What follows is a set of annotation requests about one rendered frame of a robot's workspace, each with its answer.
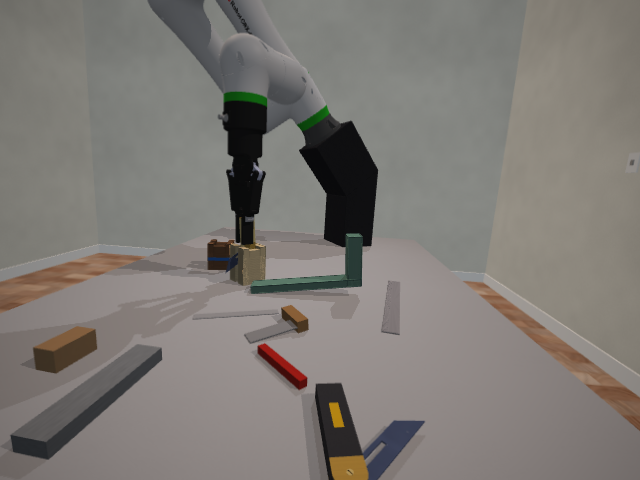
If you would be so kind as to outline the green l-shaped frame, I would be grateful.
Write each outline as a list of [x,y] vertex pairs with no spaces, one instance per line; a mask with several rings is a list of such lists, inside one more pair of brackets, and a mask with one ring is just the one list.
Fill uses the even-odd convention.
[[345,274],[254,280],[250,286],[251,294],[361,287],[362,249],[363,236],[360,233],[347,233],[345,243]]

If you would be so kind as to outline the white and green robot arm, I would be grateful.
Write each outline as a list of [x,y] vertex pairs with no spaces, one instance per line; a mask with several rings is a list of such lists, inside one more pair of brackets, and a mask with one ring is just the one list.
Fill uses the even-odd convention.
[[224,111],[218,119],[225,131],[265,135],[293,119],[309,148],[341,127],[307,69],[276,30],[262,0],[216,0],[238,32],[225,42],[205,14],[204,1],[148,3],[224,90]]

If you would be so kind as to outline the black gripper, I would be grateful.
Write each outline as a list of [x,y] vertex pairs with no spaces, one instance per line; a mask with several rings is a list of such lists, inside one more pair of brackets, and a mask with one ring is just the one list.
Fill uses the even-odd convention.
[[262,186],[266,175],[265,171],[258,168],[257,158],[262,157],[262,142],[263,134],[261,133],[228,131],[228,155],[233,156],[233,168],[226,170],[226,174],[231,210],[235,212],[236,218],[236,243],[240,243],[239,217],[241,217],[241,245],[253,244],[254,215],[259,213]]

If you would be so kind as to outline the black sliding bevel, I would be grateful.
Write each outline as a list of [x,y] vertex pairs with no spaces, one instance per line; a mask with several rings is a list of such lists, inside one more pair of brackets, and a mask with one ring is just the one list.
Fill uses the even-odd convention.
[[[342,384],[316,384],[315,400],[329,480],[378,480],[425,423],[394,420],[362,453]],[[385,447],[366,467],[381,442]]]

